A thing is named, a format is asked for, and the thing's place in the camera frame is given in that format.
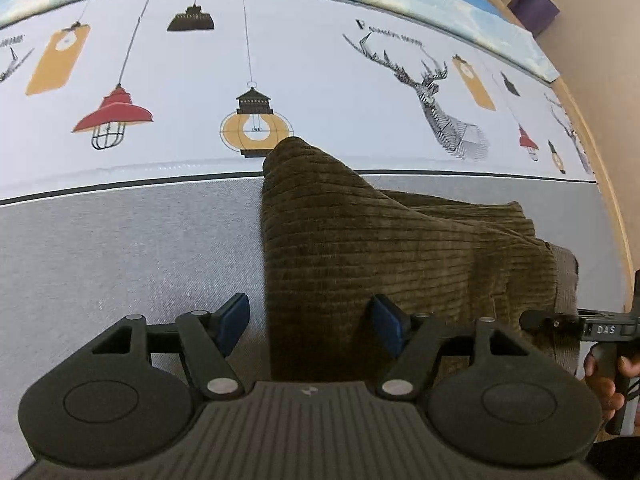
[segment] black device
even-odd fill
[[[520,327],[531,334],[562,333],[580,341],[597,342],[591,352],[599,372],[609,376],[616,385],[617,393],[625,396],[624,406],[605,425],[605,431],[613,435],[634,434],[640,380],[622,376],[617,362],[620,356],[630,358],[640,352],[640,270],[636,272],[629,313],[578,309],[577,316],[572,316],[546,310],[526,310],[520,316]]]
[[[24,394],[36,462],[20,478],[599,478],[581,462],[597,398],[493,319],[449,326],[375,296],[370,323],[396,358],[376,384],[244,386],[225,357],[249,312],[236,294],[215,313],[105,330]],[[188,383],[154,368],[157,352],[178,354]],[[445,355],[470,366],[434,386]]]

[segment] corduroy fabric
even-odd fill
[[[518,332],[525,309],[556,307],[554,251],[517,203],[379,191],[297,137],[280,142],[263,168],[275,380],[375,378],[388,357],[365,320],[373,294],[408,313],[452,323],[491,316]],[[575,287],[573,298],[575,307]]]

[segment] deer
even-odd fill
[[[572,140],[574,146],[575,146],[575,151],[578,152],[578,157],[580,157],[580,162],[582,163],[582,167],[584,168],[584,171],[588,174],[593,173],[593,171],[591,170],[591,166],[589,165],[589,161],[587,160],[587,155],[583,152],[582,147],[580,146],[580,143],[578,142],[578,136],[575,133],[574,127],[571,126],[571,122],[569,122],[569,128],[567,128],[564,123],[560,120],[560,117],[558,117],[556,115],[555,109],[553,105],[556,105],[558,107],[562,108],[562,105],[558,102],[556,102],[553,99],[550,99],[548,95],[545,94],[545,98],[547,101],[549,101],[550,103],[550,108],[551,108],[551,115],[553,115],[554,119],[556,120],[556,123],[560,124],[560,126],[562,126],[562,129],[564,130],[564,132],[567,134],[567,136]]]
[[[488,155],[489,142],[484,132],[475,124],[468,124],[445,113],[435,95],[440,91],[437,81],[447,78],[449,70],[447,63],[442,67],[433,57],[420,47],[422,53],[431,59],[434,64],[432,70],[424,60],[420,60],[424,67],[424,72],[420,74],[422,81],[415,81],[409,76],[404,67],[394,63],[389,58],[386,50],[383,50],[382,58],[375,52],[370,51],[367,40],[371,32],[362,38],[358,45],[353,43],[345,34],[342,36],[359,53],[367,59],[390,69],[399,82],[410,86],[415,90],[422,105],[422,111],[427,119],[438,143],[453,156],[464,159],[467,156],[473,160],[484,160]]]

